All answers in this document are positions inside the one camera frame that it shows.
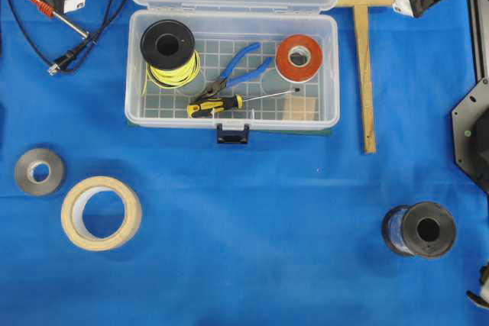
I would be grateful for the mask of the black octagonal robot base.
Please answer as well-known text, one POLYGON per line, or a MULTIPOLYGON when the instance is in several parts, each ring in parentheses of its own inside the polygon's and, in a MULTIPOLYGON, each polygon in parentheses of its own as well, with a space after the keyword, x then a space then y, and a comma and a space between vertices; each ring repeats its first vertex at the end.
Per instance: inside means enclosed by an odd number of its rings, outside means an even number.
POLYGON ((455 163, 488 194, 488 79, 452 109, 455 163))

